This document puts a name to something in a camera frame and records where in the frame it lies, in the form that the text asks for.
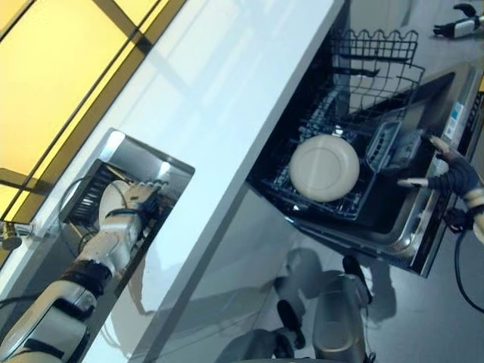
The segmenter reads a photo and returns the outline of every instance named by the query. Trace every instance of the wire dish rack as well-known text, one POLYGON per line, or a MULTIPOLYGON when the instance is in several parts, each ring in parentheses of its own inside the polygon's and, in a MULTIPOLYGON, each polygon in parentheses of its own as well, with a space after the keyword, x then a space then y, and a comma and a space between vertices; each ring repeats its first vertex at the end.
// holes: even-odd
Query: wire dish rack
POLYGON ((389 162, 389 152, 424 68, 413 65, 418 41, 415 31, 386 35, 381 30, 373 34, 349 30, 329 36, 318 53, 332 54, 330 75, 309 90, 299 87, 296 91, 299 94, 295 98, 309 97, 313 102, 290 113, 297 127, 273 153, 276 173, 262 178, 261 183, 268 194, 293 210, 313 208, 339 219, 354 220, 375 178, 389 162), (320 134, 348 141, 360 161, 355 187, 345 197, 329 203, 301 195, 289 176, 288 164, 296 147, 320 134))

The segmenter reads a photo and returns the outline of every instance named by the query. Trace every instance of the white countertop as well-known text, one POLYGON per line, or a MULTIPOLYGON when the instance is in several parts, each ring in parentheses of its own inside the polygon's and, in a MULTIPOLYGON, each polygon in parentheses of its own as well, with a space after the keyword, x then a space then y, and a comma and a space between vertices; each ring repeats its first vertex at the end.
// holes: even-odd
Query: white countertop
POLYGON ((85 172, 109 128, 195 168, 138 271, 141 304, 153 313, 140 314, 126 288, 105 323, 115 342, 97 335, 85 362, 128 361, 154 312, 180 303, 342 3, 188 0, 155 44, 35 220, 52 217, 58 196, 85 172), (129 346, 122 352, 123 334, 129 346))

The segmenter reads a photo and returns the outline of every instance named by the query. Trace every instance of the cable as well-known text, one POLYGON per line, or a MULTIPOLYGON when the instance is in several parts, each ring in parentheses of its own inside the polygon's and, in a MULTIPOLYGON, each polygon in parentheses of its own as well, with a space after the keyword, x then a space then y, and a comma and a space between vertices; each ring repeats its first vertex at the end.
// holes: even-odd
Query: cable
POLYGON ((464 286, 462 285, 460 257, 461 257, 461 245, 465 235, 466 235, 466 232, 462 232, 461 235, 458 237, 457 241, 455 242, 455 253, 454 253, 455 279, 457 280, 457 286, 459 287, 459 291, 461 292, 462 297, 465 298, 467 303, 473 308, 475 308, 475 310, 484 314, 484 308, 481 308, 474 301, 470 299, 470 297, 466 294, 464 290, 464 286))
POLYGON ((87 233, 85 233, 81 239, 79 240, 79 242, 77 243, 77 255, 80 255, 82 250, 84 249, 85 245, 89 242, 89 240, 87 240, 86 242, 84 241, 86 237, 88 237, 89 235, 91 236, 95 236, 97 234, 97 232, 94 232, 94 231, 89 231, 87 233))
POLYGON ((369 320, 369 313, 368 313, 368 306, 365 306, 366 311, 366 319, 365 319, 365 345, 368 348, 368 359, 369 363, 377 363, 377 353, 371 348, 370 344, 370 337, 368 336, 368 320, 369 320))
MULTIPOLYGON (((76 185, 77 183, 79 182, 82 182, 83 180, 86 180, 86 179, 90 179, 90 178, 94 178, 95 175, 85 175, 81 178, 77 178, 76 180, 74 180, 72 183, 69 184, 69 186, 67 187, 67 189, 64 191, 64 193, 62 194, 62 197, 60 198, 60 203, 59 203, 59 207, 58 207, 58 211, 57 211, 57 216, 60 216, 61 215, 61 211, 62 211, 62 207, 64 206, 64 201, 66 200, 66 196, 67 194, 70 192, 70 190, 74 187, 74 185, 76 185)), ((115 185, 114 183, 111 184, 119 193, 119 195, 121 196, 121 198, 123 199, 123 204, 124 206, 128 206, 128 202, 123 194, 123 192, 118 188, 117 185, 115 185)), ((62 234, 62 225, 61 225, 62 221, 59 219, 59 227, 60 227, 60 233, 62 234)), ((81 248, 81 243, 83 242, 84 238, 90 234, 91 232, 88 232, 87 234, 84 234, 82 237, 81 237, 81 240, 79 241, 78 245, 77 245, 77 254, 76 252, 74 251, 74 249, 71 247, 71 245, 69 244, 69 242, 67 242, 67 239, 64 239, 64 238, 61 238, 62 241, 66 244, 67 248, 69 249, 69 252, 70 254, 76 258, 79 254, 80 254, 80 251, 82 251, 82 248, 81 248)))
MULTIPOLYGON (((60 197, 59 207, 58 207, 58 211, 57 211, 57 217, 59 217, 61 215, 62 207, 64 206, 64 201, 66 200, 66 196, 70 192, 70 190, 74 187, 74 185, 76 185, 79 182, 82 182, 83 180, 86 180, 88 178, 93 178, 93 177, 94 177, 94 175, 85 175, 81 178, 74 180, 72 183, 69 184, 67 189, 62 194, 62 197, 60 197)), ((60 228, 60 234, 62 234, 62 221, 61 221, 61 219, 59 219, 59 228, 60 228)), ((74 258, 76 258, 77 255, 74 252, 73 248, 70 246, 69 242, 67 242, 67 239, 62 238, 62 236, 61 236, 61 240, 65 243, 65 245, 69 249, 70 254, 73 255, 74 258)))
POLYGON ((5 306, 8 306, 13 303, 18 303, 19 301, 29 301, 35 300, 40 296, 40 293, 34 293, 33 295, 25 295, 25 296, 16 296, 10 297, 8 299, 0 300, 0 309, 3 309, 5 306))

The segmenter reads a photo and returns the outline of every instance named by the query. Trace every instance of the open dishwasher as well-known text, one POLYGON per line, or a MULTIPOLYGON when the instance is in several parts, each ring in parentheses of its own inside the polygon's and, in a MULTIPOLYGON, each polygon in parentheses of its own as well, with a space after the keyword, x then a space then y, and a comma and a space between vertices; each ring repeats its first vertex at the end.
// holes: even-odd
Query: open dishwasher
POLYGON ((445 170, 422 135, 463 155, 479 137, 482 70, 460 64, 425 77, 414 64, 418 34, 344 33, 324 40, 259 155, 249 182, 305 234, 348 253, 369 254, 426 276, 455 197, 408 190, 399 178, 445 170), (297 146, 315 135, 348 141, 360 162, 354 188, 333 202, 304 197, 290 181, 297 146))

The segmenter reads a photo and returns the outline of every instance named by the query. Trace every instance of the white plate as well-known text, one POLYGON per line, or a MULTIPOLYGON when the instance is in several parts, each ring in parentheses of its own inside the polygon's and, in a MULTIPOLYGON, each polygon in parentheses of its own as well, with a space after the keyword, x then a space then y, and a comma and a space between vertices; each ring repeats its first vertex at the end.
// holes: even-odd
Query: white plate
POLYGON ((317 202, 331 202, 348 194, 359 173, 360 164, 353 146, 331 135, 319 135, 303 142, 289 164, 294 187, 317 202))

